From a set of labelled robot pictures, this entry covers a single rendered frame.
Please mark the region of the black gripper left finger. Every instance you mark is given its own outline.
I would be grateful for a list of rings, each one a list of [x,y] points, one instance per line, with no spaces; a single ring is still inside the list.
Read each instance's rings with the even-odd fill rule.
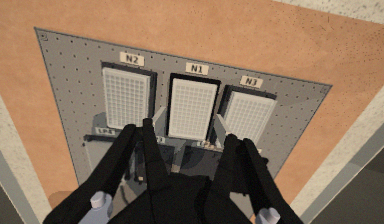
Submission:
[[[143,141],[153,222],[175,224],[178,203],[156,139],[165,115],[166,107],[161,107],[154,117],[142,120],[142,127],[127,124],[89,178],[57,205],[42,224],[107,224],[113,212],[112,201],[138,141]]]

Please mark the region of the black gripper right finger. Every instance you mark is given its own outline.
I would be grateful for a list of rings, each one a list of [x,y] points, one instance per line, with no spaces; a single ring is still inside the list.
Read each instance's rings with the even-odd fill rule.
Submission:
[[[254,142],[237,139],[220,114],[216,114],[214,129],[224,149],[203,209],[202,224],[227,222],[235,153],[240,160],[255,224],[304,224],[282,197]]]

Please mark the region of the grey perforated base plate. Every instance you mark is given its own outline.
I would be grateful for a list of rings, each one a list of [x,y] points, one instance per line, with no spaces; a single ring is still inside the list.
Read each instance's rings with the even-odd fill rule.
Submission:
[[[91,174],[83,136],[95,135],[95,127],[107,128],[104,85],[101,62],[157,72],[154,115],[166,107],[165,121],[157,136],[165,137],[160,145],[173,146],[171,172],[180,171],[185,146],[223,152],[223,148],[197,146],[198,140],[168,137],[166,135],[170,73],[220,80],[220,88],[209,130],[214,126],[216,114],[226,84],[277,95],[277,104],[256,144],[262,149],[260,156],[267,158],[267,169],[273,180],[293,151],[297,142],[318,111],[332,84],[273,74],[175,54],[169,54],[39,27],[34,27],[41,51],[78,187]],[[120,52],[144,57],[144,66],[120,61]],[[186,62],[207,65],[208,74],[186,71]],[[263,79],[260,88],[240,84],[242,75]]]

